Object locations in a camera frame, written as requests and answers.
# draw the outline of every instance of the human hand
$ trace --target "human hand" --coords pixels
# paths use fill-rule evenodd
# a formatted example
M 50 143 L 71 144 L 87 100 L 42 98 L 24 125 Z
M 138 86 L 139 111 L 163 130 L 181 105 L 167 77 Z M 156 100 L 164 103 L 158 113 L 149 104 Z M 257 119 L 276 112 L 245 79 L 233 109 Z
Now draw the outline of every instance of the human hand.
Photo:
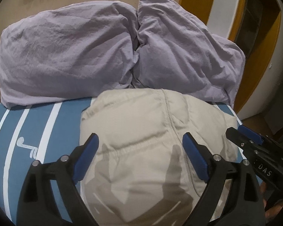
M 267 187 L 267 184 L 263 181 L 260 185 L 260 192 L 262 194 L 265 193 L 266 187 Z M 264 202 L 264 207 L 266 207 L 266 200 L 263 199 L 263 202 Z M 277 216 L 277 214 L 281 211 L 282 208 L 283 208 L 283 201 L 280 201 L 278 204 L 274 205 L 272 208 L 270 208 L 269 210 L 265 212 L 265 219 L 267 221 L 270 221 L 275 216 Z

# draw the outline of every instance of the blue striped mattress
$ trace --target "blue striped mattress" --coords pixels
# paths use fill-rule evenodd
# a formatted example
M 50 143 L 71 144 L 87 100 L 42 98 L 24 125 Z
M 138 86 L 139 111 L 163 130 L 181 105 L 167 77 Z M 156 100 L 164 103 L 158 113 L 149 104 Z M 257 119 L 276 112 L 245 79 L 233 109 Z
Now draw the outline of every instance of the blue striped mattress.
M 81 113 L 94 100 L 84 98 L 10 109 L 0 105 L 0 207 L 14 224 L 21 187 L 30 164 L 35 159 L 48 163 L 69 155 L 79 144 Z M 212 104 L 236 116 L 231 107 Z M 52 188 L 61 216 L 70 221 L 55 181 Z

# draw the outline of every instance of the screw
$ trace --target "screw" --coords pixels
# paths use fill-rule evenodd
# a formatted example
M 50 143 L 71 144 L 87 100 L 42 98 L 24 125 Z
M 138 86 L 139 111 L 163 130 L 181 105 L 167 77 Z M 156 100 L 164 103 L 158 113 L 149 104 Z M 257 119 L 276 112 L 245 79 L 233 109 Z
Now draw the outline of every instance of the screw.
M 248 166 L 250 164 L 250 162 L 248 160 L 243 160 L 242 162 L 245 166 Z
M 220 156 L 220 155 L 214 155 L 214 156 L 213 156 L 213 159 L 214 159 L 215 161 L 221 161 L 221 156 Z
M 61 160 L 62 162 L 65 162 L 65 161 L 68 161 L 68 158 L 69 158 L 68 155 L 63 155 L 63 156 L 60 158 L 60 160 Z
M 32 162 L 33 167 L 36 167 L 39 164 L 40 164 L 40 161 L 38 161 L 38 160 L 35 160 L 35 161 Z

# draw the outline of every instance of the finger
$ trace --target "finger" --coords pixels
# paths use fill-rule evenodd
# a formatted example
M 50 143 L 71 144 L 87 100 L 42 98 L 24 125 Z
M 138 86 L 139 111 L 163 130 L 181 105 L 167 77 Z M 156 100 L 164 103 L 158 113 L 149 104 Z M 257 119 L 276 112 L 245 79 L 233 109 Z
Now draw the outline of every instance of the finger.
M 283 208 L 283 201 L 273 206 L 271 209 L 267 210 L 265 212 L 265 218 L 266 219 L 274 218 L 275 216 L 277 216 L 277 214 L 281 211 L 282 208 Z
M 266 184 L 266 182 L 263 181 L 263 182 L 261 183 L 261 185 L 260 185 L 260 192 L 261 192 L 261 194 L 264 194 L 264 193 L 265 193 L 266 188 L 267 188 L 267 184 Z

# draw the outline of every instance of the purple pillowcase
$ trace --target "purple pillowcase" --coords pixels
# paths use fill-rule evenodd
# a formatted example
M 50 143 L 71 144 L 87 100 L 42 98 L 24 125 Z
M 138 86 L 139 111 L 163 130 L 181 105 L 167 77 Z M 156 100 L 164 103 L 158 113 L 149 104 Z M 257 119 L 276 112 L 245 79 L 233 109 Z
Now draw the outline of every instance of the purple pillowcase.
M 30 16 L 0 39 L 6 107 L 96 97 L 129 87 L 138 55 L 136 9 L 92 1 Z
M 140 58 L 133 86 L 170 89 L 233 107 L 245 65 L 236 44 L 210 33 L 173 0 L 140 0 L 138 22 Z

